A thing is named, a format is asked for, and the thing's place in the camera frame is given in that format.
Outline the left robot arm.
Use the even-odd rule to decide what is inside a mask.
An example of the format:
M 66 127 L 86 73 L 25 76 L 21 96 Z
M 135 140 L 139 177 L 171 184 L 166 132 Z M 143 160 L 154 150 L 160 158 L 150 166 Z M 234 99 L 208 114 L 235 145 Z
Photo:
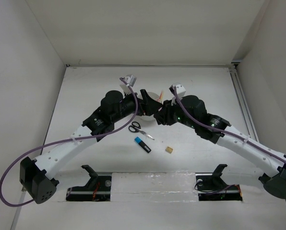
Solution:
M 146 90 L 140 92 L 140 98 L 135 94 L 122 95 L 116 90 L 107 92 L 100 106 L 71 135 L 70 142 L 60 143 L 33 160 L 26 157 L 21 161 L 20 182 L 37 204 L 48 201 L 63 185 L 96 189 L 98 175 L 89 165 L 83 165 L 77 172 L 62 173 L 60 169 L 112 133 L 116 122 L 132 114 L 151 116 L 158 112 L 162 104 Z

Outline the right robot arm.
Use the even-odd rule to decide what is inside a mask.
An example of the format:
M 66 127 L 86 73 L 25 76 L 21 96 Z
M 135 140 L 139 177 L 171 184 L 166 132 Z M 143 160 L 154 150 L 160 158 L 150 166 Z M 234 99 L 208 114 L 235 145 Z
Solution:
M 234 184 L 247 184 L 263 188 L 269 194 L 286 199 L 286 154 L 271 150 L 242 134 L 227 120 L 207 112 L 204 102 L 197 96 L 166 100 L 154 115 L 160 125 L 183 124 L 195 133 L 218 146 L 245 158 L 258 169 L 243 170 L 219 164 L 210 175 L 208 193 L 229 188 Z

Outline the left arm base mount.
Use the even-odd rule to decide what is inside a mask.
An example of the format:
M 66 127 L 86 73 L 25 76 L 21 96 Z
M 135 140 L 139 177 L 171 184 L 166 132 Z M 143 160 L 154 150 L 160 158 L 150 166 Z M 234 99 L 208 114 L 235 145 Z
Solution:
M 81 166 L 89 175 L 83 186 L 67 190 L 66 201 L 69 202 L 109 202 L 111 196 L 112 173 L 98 174 L 89 165 Z

